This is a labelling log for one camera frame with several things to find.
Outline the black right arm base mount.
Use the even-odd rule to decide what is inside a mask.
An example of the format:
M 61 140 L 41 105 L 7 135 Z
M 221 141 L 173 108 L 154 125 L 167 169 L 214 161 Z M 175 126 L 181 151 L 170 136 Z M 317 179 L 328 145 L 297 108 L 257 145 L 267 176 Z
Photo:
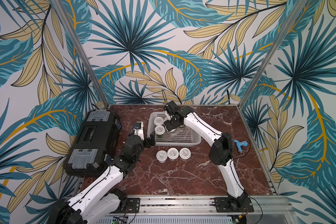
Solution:
M 250 213 L 254 212 L 253 204 L 249 197 L 241 196 L 234 198 L 228 197 L 215 197 L 212 206 L 216 208 L 217 213 Z

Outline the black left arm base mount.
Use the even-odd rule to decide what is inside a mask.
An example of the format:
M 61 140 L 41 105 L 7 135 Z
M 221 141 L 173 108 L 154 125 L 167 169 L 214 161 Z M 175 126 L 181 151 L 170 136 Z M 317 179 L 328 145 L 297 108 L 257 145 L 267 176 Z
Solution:
M 107 212 L 116 214 L 138 213 L 140 211 L 140 198 L 113 199 L 108 203 Z

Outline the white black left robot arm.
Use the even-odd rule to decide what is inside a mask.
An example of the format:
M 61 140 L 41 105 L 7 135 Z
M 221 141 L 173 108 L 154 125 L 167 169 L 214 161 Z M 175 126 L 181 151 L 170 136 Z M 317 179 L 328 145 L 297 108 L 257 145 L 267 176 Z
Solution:
M 95 224 L 105 214 L 125 208 L 127 195 L 114 189 L 136 166 L 145 148 L 155 146 L 155 134 L 146 139 L 128 136 L 112 164 L 93 183 L 68 201 L 58 200 L 51 208 L 48 224 Z

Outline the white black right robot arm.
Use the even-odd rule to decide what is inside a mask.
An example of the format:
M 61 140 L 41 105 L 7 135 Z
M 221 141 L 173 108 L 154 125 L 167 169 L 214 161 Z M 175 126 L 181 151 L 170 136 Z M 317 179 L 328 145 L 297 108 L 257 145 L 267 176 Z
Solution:
M 209 159 L 218 166 L 227 187 L 228 202 L 225 207 L 239 211 L 243 204 L 248 202 L 248 194 L 241 185 L 233 164 L 231 135 L 213 128 L 188 106 L 181 108 L 171 101 L 163 110 L 169 118 L 164 122 L 169 132 L 185 125 L 203 137 L 211 146 Z

